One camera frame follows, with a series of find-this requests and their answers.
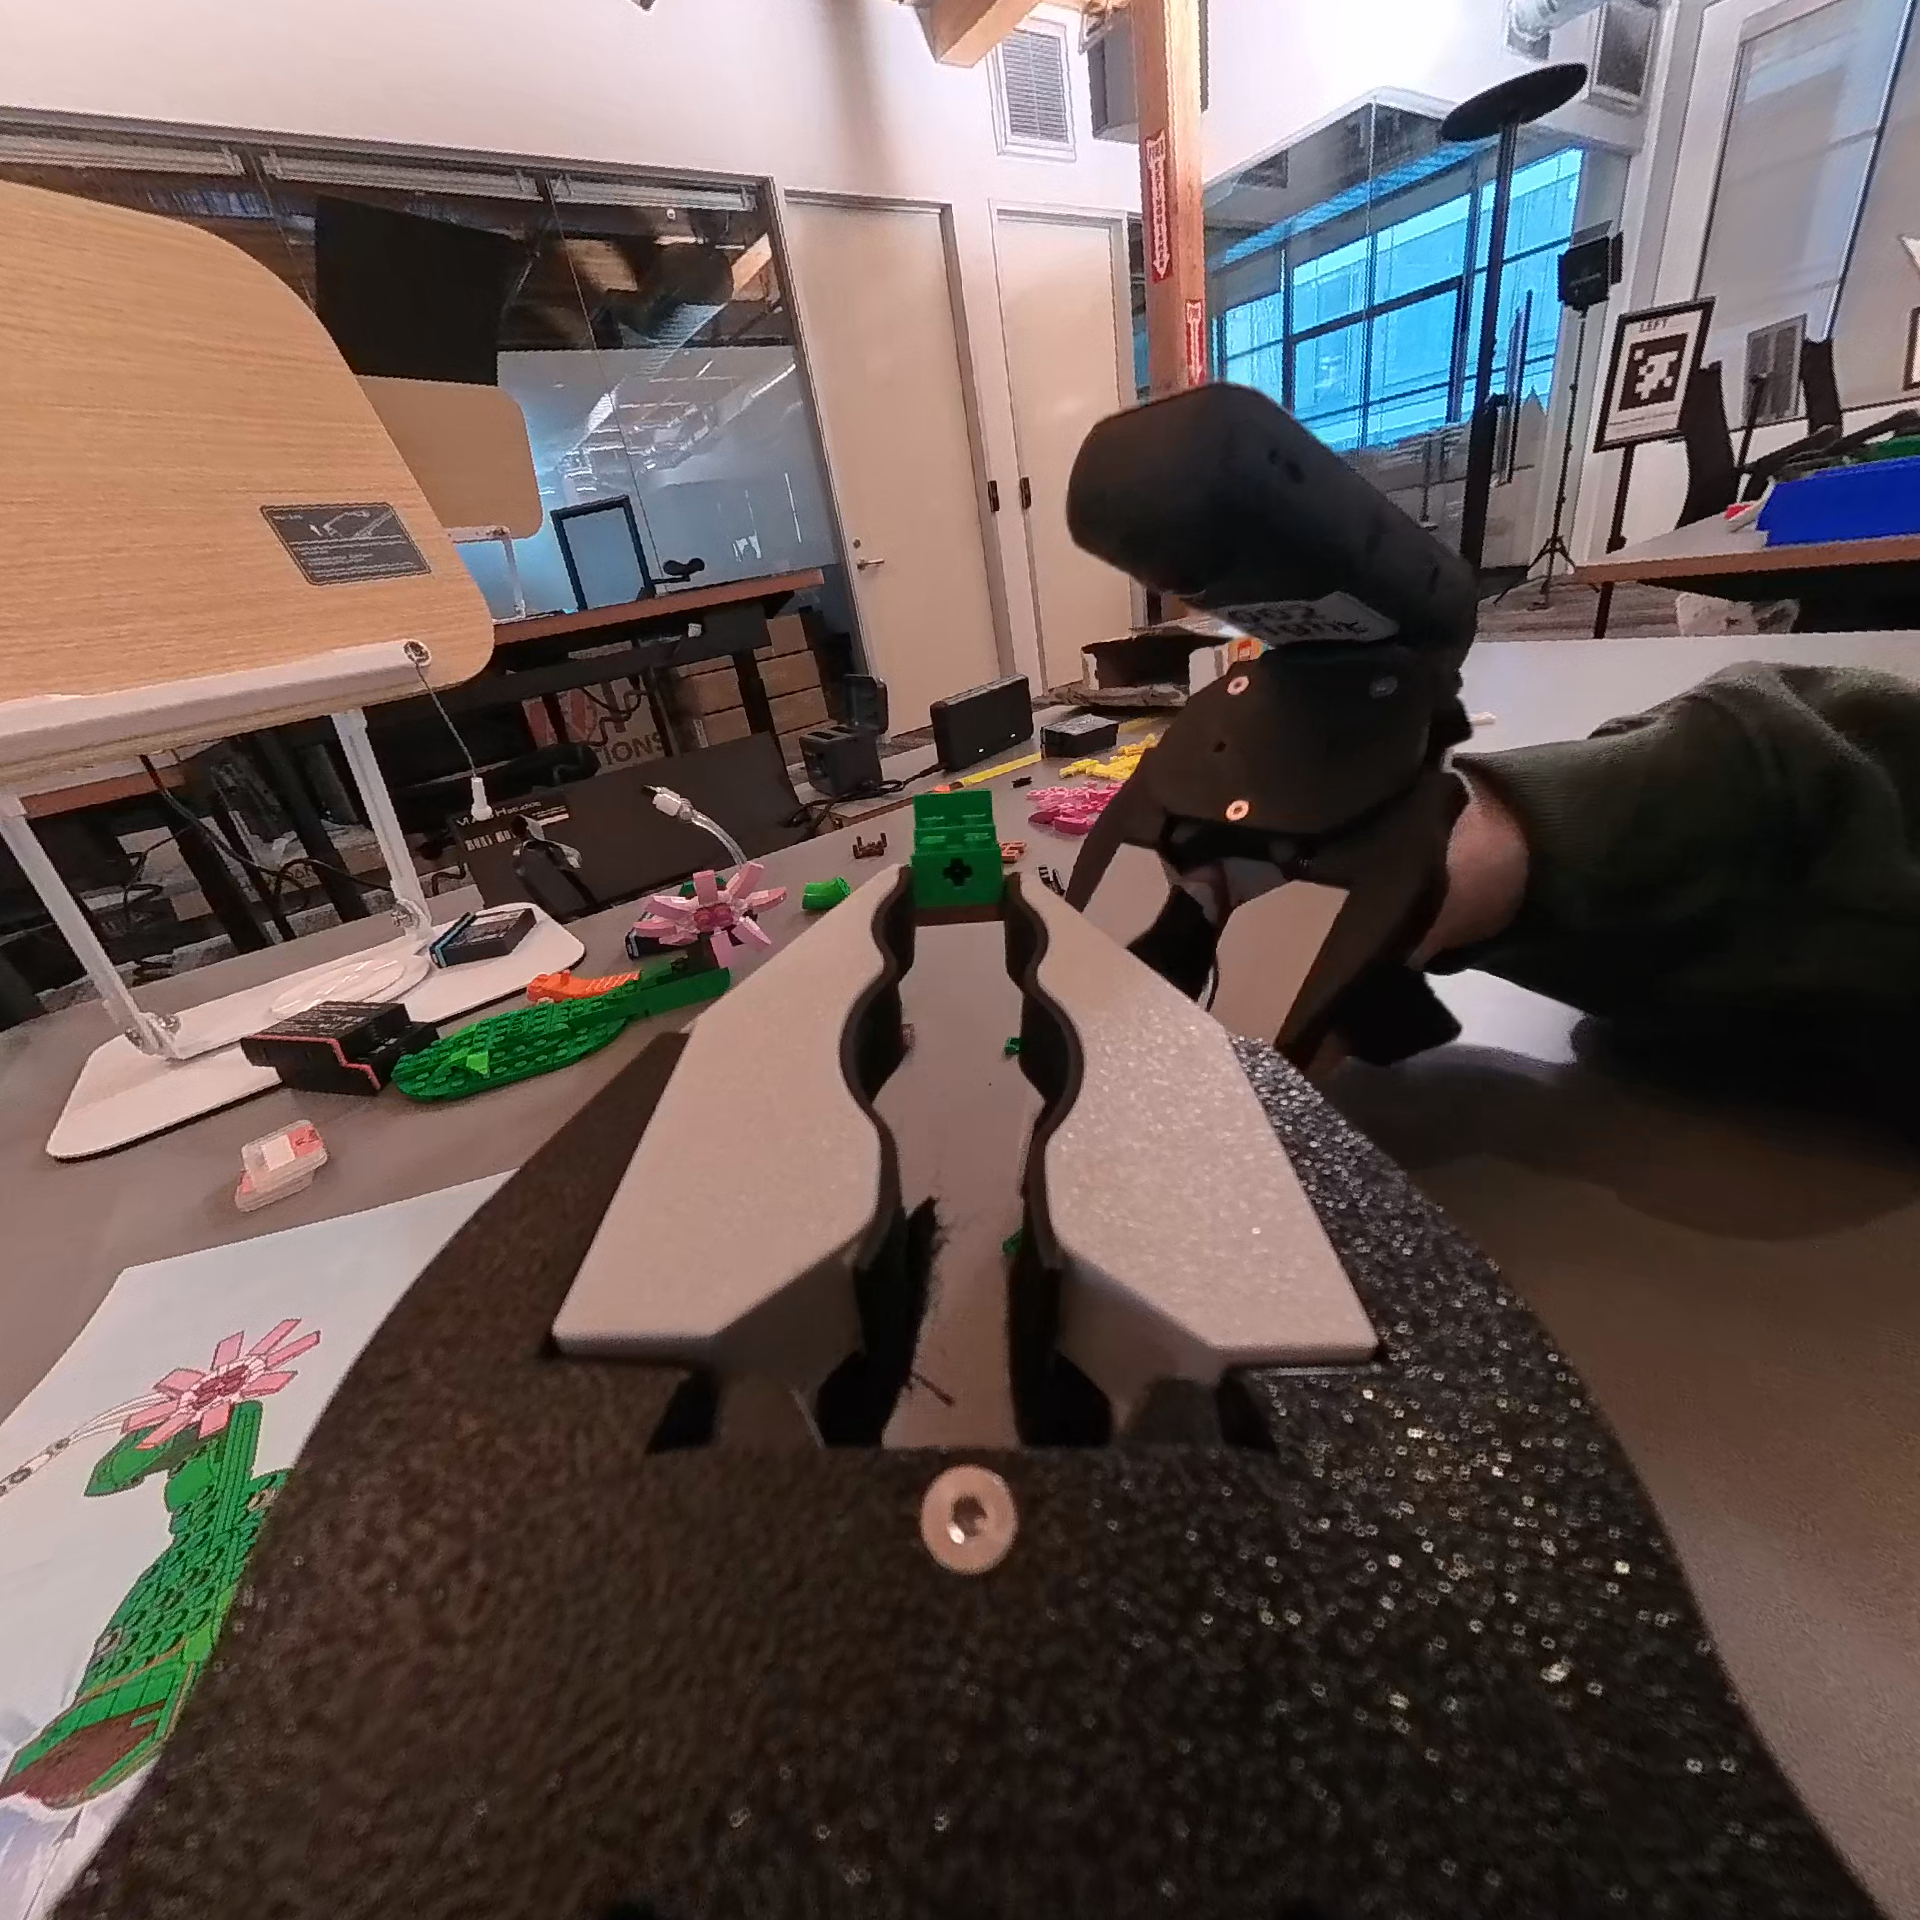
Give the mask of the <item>small clear pink case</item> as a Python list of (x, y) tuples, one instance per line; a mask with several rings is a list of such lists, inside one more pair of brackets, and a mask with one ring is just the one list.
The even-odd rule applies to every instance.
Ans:
[(294, 1120), (241, 1148), (234, 1204), (242, 1214), (261, 1211), (307, 1191), (329, 1164), (329, 1150), (314, 1120)]

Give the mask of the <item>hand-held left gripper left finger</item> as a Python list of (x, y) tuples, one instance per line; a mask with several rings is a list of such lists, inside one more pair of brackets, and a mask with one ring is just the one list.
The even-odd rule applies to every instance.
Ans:
[(909, 869), (882, 869), (683, 1035), (551, 1327), (581, 1359), (827, 1377), (904, 1216), (877, 1111), (905, 1060)]

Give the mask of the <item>black flat case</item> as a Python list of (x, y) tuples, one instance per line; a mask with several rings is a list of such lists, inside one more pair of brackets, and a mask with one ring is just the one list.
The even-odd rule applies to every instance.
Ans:
[(456, 819), (454, 832), (490, 905), (536, 905), (553, 921), (577, 921), (735, 864), (705, 827), (657, 807), (661, 785), (718, 822), (743, 857), (808, 837), (785, 751), (768, 734), (544, 785), (495, 801), (485, 821)]

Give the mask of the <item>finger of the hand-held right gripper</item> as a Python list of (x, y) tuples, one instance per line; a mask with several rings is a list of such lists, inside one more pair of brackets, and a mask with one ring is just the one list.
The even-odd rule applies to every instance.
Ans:
[(1181, 857), (1202, 821), (1152, 785), (1122, 785), (1089, 829), (1067, 877), (1067, 903), (1098, 931), (1198, 931), (1202, 900)]
[(1288, 871), (1342, 893), (1277, 1038), (1290, 1064), (1309, 1072), (1328, 1048), (1400, 1064), (1449, 1043), (1449, 1007), (1413, 965), (1445, 900), (1447, 844), (1447, 832), (1367, 832)]

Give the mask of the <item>stack of cardboard boxes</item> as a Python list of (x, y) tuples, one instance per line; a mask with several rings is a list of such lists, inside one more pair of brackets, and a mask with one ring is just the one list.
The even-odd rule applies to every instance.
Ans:
[(649, 677), (579, 691), (568, 726), (610, 765), (720, 748), (768, 728), (785, 763), (798, 768), (802, 735), (833, 719), (831, 684), (848, 662), (845, 640), (816, 608), (773, 614), (766, 644), (750, 655), (671, 662)]

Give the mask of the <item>wood edged side table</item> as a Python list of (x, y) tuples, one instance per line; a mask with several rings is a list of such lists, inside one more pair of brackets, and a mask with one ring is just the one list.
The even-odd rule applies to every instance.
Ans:
[(1698, 520), (1575, 568), (1585, 584), (1656, 584), (1739, 603), (1795, 600), (1800, 633), (1915, 633), (1915, 517)]

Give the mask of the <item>person's right forearm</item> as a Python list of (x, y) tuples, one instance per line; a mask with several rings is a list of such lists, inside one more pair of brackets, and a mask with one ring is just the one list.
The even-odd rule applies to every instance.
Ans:
[(1737, 662), (1597, 734), (1457, 759), (1523, 819), (1482, 968), (1625, 1035), (1915, 1075), (1919, 693)]

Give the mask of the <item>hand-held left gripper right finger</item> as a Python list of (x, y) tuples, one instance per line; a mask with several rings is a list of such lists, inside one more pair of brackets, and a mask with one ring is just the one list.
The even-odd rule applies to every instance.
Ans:
[(1009, 1288), (1010, 1371), (1214, 1385), (1349, 1369), (1378, 1334), (1232, 1038), (1051, 891), (1009, 884), (1040, 1100)]

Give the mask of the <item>black box red trim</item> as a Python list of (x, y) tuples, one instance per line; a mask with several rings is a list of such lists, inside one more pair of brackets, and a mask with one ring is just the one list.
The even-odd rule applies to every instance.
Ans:
[(441, 1038), (402, 1001), (326, 999), (241, 1040), (242, 1056), (288, 1088), (375, 1097), (399, 1062)]

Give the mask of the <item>lego instruction booklet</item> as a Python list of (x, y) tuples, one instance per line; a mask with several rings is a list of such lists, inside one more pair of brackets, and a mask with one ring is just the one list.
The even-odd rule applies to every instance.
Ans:
[(5, 1909), (101, 1843), (355, 1357), (502, 1175), (122, 1273), (5, 1419)]

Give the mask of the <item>black wall speaker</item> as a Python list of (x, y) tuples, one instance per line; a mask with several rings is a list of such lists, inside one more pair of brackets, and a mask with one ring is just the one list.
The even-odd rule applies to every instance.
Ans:
[(1089, 68), (1094, 135), (1129, 147), (1137, 144), (1137, 52), (1129, 4), (1099, 4), (1083, 11), (1080, 40)]

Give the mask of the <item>black floor lamp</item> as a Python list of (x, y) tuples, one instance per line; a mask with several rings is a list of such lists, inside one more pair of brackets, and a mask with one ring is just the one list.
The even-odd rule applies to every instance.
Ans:
[(1514, 181), (1520, 165), (1520, 132), (1568, 105), (1589, 78), (1585, 63), (1543, 63), (1503, 80), (1455, 107), (1441, 126), (1447, 144), (1465, 147), (1495, 137), (1495, 197), (1489, 223), (1480, 301), (1480, 351), (1475, 368), (1467, 475), (1462, 505), (1459, 553), (1470, 568), (1483, 561), (1486, 520), (1495, 485), (1498, 415), (1498, 324), (1505, 278), (1505, 251)]

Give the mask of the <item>black charger box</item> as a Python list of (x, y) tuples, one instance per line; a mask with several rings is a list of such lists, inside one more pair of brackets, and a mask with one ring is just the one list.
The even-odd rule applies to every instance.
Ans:
[(831, 716), (800, 734), (800, 761), (822, 799), (864, 799), (881, 793), (881, 744), (889, 734), (893, 697), (886, 678), (848, 675), (831, 688)]
[(929, 707), (938, 763), (962, 775), (1035, 735), (1035, 707), (1027, 677), (1006, 677), (953, 693)]

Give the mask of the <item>green brown lego assembly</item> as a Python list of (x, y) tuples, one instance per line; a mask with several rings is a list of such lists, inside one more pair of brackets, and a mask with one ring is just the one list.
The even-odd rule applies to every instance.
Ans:
[(1005, 855), (992, 793), (969, 785), (914, 798), (913, 900), (929, 918), (997, 909)]

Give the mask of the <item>white door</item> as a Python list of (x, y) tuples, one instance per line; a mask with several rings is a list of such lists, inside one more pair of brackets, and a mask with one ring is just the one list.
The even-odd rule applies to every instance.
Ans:
[(808, 197), (782, 220), (861, 641), (921, 731), (1002, 667), (947, 222)]
[(1083, 439), (1135, 395), (1120, 360), (1118, 241), (1114, 222), (994, 212), (1015, 491), (1049, 688), (1080, 681), (1083, 652), (1135, 627), (1135, 588), (1072, 539), (1065, 513)]

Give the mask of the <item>person's right hand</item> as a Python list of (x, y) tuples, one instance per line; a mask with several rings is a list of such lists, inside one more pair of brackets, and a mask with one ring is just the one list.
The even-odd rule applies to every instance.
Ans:
[(1499, 939), (1530, 886), (1523, 819), (1482, 776), (1457, 775), (1464, 801), (1447, 840), (1445, 893), (1408, 965), (1431, 972)]

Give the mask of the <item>small tag sign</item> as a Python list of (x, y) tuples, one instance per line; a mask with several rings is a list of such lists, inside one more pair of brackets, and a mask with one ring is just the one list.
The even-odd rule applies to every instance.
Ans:
[(1808, 315), (1766, 323), (1744, 335), (1742, 424), (1785, 424), (1807, 420), (1805, 347)]

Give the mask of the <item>wooden top desk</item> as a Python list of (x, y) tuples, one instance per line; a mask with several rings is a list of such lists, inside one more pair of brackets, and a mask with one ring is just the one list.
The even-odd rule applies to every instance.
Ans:
[(467, 703), (515, 703), (647, 675), (760, 655), (773, 620), (827, 582), (822, 567), (657, 592), (631, 603), (529, 614), (495, 627), (481, 675), (454, 688)]

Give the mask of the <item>opened cardboard lego box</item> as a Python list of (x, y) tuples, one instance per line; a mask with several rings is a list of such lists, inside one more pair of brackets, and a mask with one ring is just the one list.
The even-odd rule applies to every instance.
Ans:
[(1094, 708), (1174, 713), (1219, 678), (1227, 641), (1189, 624), (1159, 624), (1082, 654), (1075, 700)]

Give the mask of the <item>white wall vent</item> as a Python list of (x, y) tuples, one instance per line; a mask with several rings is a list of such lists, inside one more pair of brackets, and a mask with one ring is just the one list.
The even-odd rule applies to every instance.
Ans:
[(1077, 158), (1070, 39), (1054, 21), (1027, 21), (989, 60), (997, 151), (1027, 160)]

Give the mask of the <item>wooden top white stand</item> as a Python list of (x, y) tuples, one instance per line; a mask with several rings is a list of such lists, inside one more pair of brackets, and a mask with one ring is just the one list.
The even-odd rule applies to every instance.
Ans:
[[(472, 681), (495, 617), (318, 315), (227, 240), (5, 182), (3, 827), (119, 1035), (47, 1151), (91, 1161), (275, 1085), (241, 1040), (360, 992), (429, 1024), (569, 968), (541, 911), (510, 955), (437, 968), (368, 708)], [(399, 932), (183, 1017), (145, 1007), (45, 853), (26, 798), (141, 753), (329, 719)]]

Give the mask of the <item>tag sign on stand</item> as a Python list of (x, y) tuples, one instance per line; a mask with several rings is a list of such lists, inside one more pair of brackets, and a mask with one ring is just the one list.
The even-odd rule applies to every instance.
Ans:
[(1603, 553), (1625, 544), (1625, 500), (1637, 454), (1686, 439), (1689, 388), (1703, 368), (1718, 296), (1623, 313), (1597, 399), (1594, 454), (1617, 456), (1611, 517)]

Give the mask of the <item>blue bins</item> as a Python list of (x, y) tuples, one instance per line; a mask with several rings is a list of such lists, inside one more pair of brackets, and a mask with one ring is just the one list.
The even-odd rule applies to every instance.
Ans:
[(1768, 545), (1919, 536), (1919, 454), (1784, 477), (1766, 493), (1755, 526)]

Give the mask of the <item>black light on tripod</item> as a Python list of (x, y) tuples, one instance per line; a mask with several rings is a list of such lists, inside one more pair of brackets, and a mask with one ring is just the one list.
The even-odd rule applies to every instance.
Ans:
[(1549, 539), (1527, 565), (1527, 582), (1535, 588), (1530, 608), (1551, 609), (1553, 589), (1562, 574), (1574, 571), (1568, 548), (1568, 493), (1574, 485), (1574, 447), (1578, 408), (1585, 387), (1585, 360), (1589, 350), (1592, 313), (1608, 307), (1623, 276), (1625, 240), (1618, 229), (1599, 223), (1575, 230), (1568, 251), (1562, 254), (1557, 295), (1575, 323), (1574, 359), (1568, 371), (1568, 406), (1563, 417), (1562, 447), (1557, 460), (1553, 517)]

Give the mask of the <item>wooden stand board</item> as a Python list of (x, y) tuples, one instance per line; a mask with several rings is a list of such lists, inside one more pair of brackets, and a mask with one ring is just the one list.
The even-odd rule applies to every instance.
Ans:
[(543, 533), (533, 441), (513, 392), (391, 374), (361, 374), (360, 387), (450, 541)]

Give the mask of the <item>small black blue box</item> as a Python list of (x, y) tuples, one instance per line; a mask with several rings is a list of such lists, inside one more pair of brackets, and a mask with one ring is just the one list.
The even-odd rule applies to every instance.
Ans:
[(463, 913), (429, 943), (425, 955), (435, 968), (485, 965), (515, 953), (541, 925), (541, 911), (530, 903), (495, 905)]

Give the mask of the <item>wooden post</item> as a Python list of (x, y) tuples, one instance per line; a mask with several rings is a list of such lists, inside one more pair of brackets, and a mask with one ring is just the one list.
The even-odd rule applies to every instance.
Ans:
[(1149, 392), (1210, 379), (1198, 1), (1131, 1)]

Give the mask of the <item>green lego cactus pink flower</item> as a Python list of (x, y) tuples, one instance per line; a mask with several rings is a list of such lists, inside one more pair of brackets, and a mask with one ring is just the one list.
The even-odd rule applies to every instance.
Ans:
[(760, 861), (698, 871), (647, 896), (630, 932), (635, 968), (537, 976), (519, 1011), (410, 1052), (391, 1080), (425, 1104), (475, 1097), (579, 1064), (642, 1022), (698, 1012), (730, 992), (730, 957), (771, 948), (761, 913), (785, 899), (785, 886), (765, 883)]

